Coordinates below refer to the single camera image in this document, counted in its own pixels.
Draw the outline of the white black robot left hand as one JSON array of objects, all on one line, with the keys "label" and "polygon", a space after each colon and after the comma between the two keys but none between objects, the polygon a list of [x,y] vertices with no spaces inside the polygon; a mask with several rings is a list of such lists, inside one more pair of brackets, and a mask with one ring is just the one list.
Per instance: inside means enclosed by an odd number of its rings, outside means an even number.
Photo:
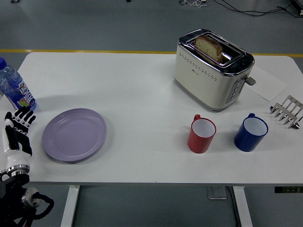
[{"label": "white black robot left hand", "polygon": [[7,112],[5,115],[2,143],[7,158],[6,174],[9,176],[28,174],[30,171],[32,149],[27,134],[35,119],[36,116],[29,107],[21,107],[16,112]]}]

